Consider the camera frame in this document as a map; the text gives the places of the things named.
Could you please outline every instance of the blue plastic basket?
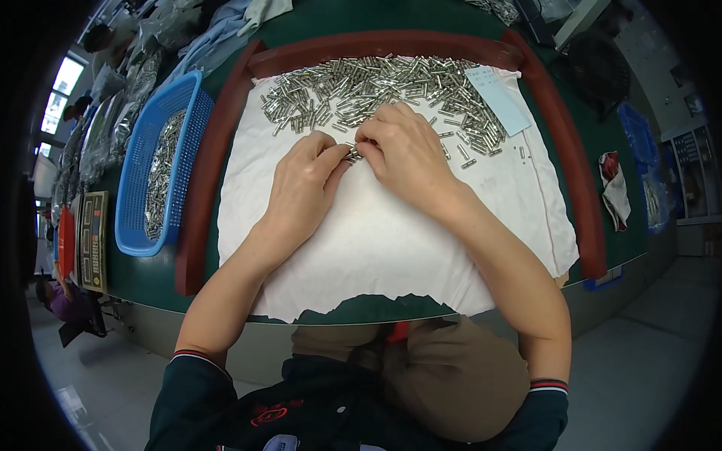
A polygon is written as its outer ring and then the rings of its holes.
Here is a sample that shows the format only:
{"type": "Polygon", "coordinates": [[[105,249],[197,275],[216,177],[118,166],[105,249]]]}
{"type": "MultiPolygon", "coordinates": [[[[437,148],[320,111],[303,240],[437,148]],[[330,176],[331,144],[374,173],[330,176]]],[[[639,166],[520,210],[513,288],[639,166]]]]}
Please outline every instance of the blue plastic basket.
{"type": "Polygon", "coordinates": [[[138,117],[123,162],[116,203],[116,244],[124,254],[152,257],[164,245],[178,241],[188,179],[214,104],[201,89],[202,79],[200,71],[188,72],[151,97],[138,117]],[[163,125],[184,108],[187,108],[186,119],[173,158],[163,229],[157,240],[151,240],[145,232],[150,165],[163,125]]]}

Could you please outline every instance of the left hand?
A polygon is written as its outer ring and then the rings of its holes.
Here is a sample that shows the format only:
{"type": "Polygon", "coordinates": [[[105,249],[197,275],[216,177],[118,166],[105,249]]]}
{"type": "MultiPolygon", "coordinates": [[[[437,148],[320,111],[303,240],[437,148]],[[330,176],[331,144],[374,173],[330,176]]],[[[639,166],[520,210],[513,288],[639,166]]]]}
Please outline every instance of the left hand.
{"type": "Polygon", "coordinates": [[[301,138],[276,166],[266,213],[251,233],[261,234],[270,264],[278,266],[316,231],[334,202],[350,164],[346,144],[321,131],[301,138]]]}

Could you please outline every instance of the striped sleeve cuff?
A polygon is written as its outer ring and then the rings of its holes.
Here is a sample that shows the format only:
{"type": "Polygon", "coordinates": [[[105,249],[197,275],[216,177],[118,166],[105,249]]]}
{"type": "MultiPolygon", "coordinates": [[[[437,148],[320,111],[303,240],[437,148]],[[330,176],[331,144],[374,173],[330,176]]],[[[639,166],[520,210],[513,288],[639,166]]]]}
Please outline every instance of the striped sleeve cuff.
{"type": "Polygon", "coordinates": [[[203,354],[200,351],[193,351],[192,349],[181,349],[180,351],[176,351],[173,356],[170,358],[170,362],[168,364],[173,363],[173,360],[180,359],[180,358],[186,358],[190,357],[193,359],[200,359],[203,361],[206,361],[219,369],[231,382],[233,381],[233,378],[231,378],[228,371],[225,370],[225,368],[221,368],[219,365],[215,364],[206,354],[203,354]]]}
{"type": "Polygon", "coordinates": [[[557,391],[567,395],[569,392],[569,386],[566,382],[562,382],[561,380],[556,379],[542,379],[532,381],[529,392],[531,393],[541,391],[557,391]]]}

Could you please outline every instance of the khaki pants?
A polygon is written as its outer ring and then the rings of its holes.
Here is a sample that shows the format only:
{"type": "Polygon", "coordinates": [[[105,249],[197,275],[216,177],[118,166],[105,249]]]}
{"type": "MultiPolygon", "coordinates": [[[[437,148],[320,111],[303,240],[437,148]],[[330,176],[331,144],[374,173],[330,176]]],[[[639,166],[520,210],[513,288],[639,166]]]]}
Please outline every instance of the khaki pants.
{"type": "Polygon", "coordinates": [[[521,407],[529,391],[526,362],[512,343],[465,316],[446,324],[438,318],[411,322],[408,339],[387,345],[378,367],[363,355],[359,359],[355,349],[373,341],[379,325],[300,326],[291,340],[294,354],[342,362],[351,357],[352,363],[380,369],[387,398],[430,431],[482,442],[501,432],[521,407]]]}

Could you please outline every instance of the hand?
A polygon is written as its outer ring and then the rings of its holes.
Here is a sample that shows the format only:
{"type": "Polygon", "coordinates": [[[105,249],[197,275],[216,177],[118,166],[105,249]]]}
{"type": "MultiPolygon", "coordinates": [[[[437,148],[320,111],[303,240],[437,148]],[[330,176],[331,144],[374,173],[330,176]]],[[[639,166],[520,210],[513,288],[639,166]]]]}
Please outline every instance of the hand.
{"type": "Polygon", "coordinates": [[[463,185],[446,163],[439,136],[423,115],[405,103],[378,107],[373,119],[358,128],[356,142],[376,179],[430,216],[438,213],[451,191],[463,185]]]}
{"type": "Polygon", "coordinates": [[[316,231],[334,202],[336,188],[350,164],[349,152],[329,135],[311,132],[276,166],[266,213],[254,227],[264,234],[271,264],[278,266],[316,231]]]}

